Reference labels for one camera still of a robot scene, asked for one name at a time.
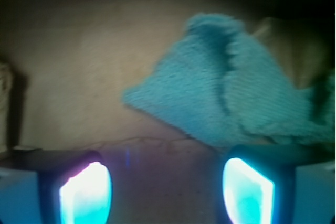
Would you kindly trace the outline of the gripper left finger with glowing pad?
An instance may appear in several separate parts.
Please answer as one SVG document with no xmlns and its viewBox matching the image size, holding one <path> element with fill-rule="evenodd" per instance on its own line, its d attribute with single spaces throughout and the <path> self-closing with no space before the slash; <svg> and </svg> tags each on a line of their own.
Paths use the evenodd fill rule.
<svg viewBox="0 0 336 224">
<path fill-rule="evenodd" d="M 107 223 L 112 178 L 97 151 L 1 154 L 1 223 Z"/>
</svg>

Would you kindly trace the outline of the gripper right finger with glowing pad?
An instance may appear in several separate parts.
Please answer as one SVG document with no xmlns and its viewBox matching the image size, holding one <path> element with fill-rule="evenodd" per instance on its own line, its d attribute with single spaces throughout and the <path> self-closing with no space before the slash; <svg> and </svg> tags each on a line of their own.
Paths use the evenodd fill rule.
<svg viewBox="0 0 336 224">
<path fill-rule="evenodd" d="M 227 154 L 222 191 L 232 223 L 334 223 L 334 148 L 237 145 Z"/>
</svg>

